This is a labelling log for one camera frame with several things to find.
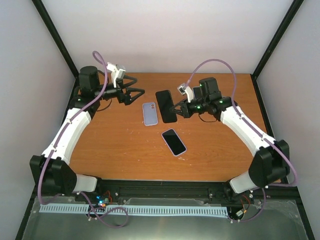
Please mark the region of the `black smartphone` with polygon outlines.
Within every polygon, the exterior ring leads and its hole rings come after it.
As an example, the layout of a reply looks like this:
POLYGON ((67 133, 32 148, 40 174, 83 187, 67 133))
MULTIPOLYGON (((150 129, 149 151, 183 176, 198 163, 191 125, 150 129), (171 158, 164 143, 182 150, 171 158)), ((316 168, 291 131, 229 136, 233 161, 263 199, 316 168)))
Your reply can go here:
POLYGON ((169 90, 157 91, 155 97, 163 123, 177 122, 177 115, 170 110, 174 106, 171 92, 169 90))

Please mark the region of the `lavender phone case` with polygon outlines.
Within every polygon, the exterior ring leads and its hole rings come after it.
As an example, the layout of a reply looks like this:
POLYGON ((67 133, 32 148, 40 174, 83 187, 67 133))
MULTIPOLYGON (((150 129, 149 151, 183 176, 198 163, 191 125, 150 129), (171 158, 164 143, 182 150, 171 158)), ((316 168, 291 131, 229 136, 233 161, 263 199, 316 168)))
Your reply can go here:
POLYGON ((158 124, 158 115, 155 102, 142 104, 143 123, 145 126, 155 126, 158 124))

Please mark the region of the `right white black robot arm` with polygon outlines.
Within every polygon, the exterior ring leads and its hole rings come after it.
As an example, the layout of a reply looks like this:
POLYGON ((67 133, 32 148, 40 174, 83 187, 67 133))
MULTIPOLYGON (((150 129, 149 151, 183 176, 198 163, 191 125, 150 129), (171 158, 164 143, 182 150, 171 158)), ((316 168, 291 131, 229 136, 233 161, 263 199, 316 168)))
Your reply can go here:
POLYGON ((179 85, 177 90, 186 99, 170 110, 184 118, 209 113, 230 128, 253 156, 248 170, 228 181, 228 194, 238 195, 255 188, 273 186, 290 173, 289 146, 284 140, 277 141, 263 132, 231 97, 222 96, 215 78, 201 79, 199 88, 201 96, 196 98, 190 87, 184 83, 179 85))

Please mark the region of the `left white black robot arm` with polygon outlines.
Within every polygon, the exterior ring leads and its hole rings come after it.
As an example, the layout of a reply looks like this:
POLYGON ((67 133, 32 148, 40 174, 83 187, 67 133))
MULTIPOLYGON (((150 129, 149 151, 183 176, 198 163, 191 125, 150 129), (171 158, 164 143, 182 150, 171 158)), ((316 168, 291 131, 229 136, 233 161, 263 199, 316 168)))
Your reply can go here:
POLYGON ((34 155, 29 165, 37 185, 37 194, 64 194, 86 192, 92 201, 103 198, 104 188, 95 176, 76 174, 70 167, 75 146, 85 128, 100 107, 101 100, 116 98, 126 106, 132 104, 145 91, 133 88, 137 78, 126 75, 124 68, 109 63, 101 84, 99 70, 85 66, 79 72, 79 85, 68 106, 67 115, 51 144, 41 155, 34 155))

